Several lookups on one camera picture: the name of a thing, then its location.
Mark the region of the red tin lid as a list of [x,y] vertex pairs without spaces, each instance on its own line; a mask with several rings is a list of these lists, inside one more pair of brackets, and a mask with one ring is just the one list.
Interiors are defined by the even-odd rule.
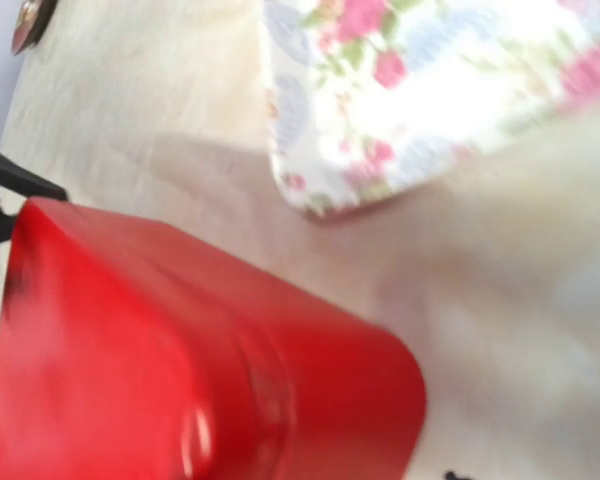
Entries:
[[131,217],[30,200],[0,318],[0,479],[276,479],[276,352],[244,314],[121,243]]

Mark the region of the red chocolate tin box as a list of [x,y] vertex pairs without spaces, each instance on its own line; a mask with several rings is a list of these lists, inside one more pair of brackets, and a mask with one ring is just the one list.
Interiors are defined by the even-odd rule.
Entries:
[[297,288],[259,328],[279,358],[289,405],[278,479],[400,479],[423,427],[426,391],[386,329]]

